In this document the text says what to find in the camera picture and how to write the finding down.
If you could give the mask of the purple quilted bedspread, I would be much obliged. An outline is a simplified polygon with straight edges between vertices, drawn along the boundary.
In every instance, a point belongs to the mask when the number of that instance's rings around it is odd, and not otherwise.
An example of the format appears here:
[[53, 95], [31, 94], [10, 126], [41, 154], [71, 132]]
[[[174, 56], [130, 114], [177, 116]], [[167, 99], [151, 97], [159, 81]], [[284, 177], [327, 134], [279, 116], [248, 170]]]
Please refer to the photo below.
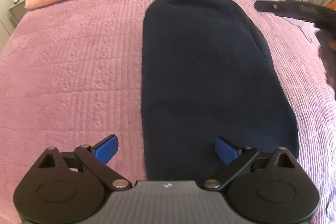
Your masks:
[[[116, 134], [109, 163], [146, 177], [140, 114], [142, 23], [155, 0], [69, 0], [29, 11], [1, 53], [1, 223], [20, 223], [13, 193], [50, 146], [71, 151]], [[335, 99], [295, 26], [233, 0], [266, 38], [298, 123], [299, 163], [318, 188], [314, 223], [335, 223]]]

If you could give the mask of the navy striped zip hoodie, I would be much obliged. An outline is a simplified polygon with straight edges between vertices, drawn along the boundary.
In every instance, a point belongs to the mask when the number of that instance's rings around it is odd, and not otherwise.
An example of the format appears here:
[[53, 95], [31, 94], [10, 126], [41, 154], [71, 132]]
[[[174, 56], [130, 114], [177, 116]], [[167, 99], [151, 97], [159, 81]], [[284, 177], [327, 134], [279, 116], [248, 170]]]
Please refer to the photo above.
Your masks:
[[149, 180], [202, 182], [222, 136], [299, 154], [266, 39], [232, 0], [156, 0], [143, 21], [141, 116]]

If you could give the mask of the white bedside table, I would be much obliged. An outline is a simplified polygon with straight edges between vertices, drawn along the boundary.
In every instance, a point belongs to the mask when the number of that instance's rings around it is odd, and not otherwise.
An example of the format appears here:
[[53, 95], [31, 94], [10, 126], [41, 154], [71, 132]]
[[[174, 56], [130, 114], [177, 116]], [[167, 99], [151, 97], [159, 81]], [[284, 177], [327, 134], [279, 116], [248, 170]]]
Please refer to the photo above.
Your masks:
[[10, 22], [13, 28], [16, 28], [18, 23], [27, 13], [27, 9], [25, 8], [25, 0], [20, 0], [17, 3], [13, 4], [9, 8], [10, 13]]

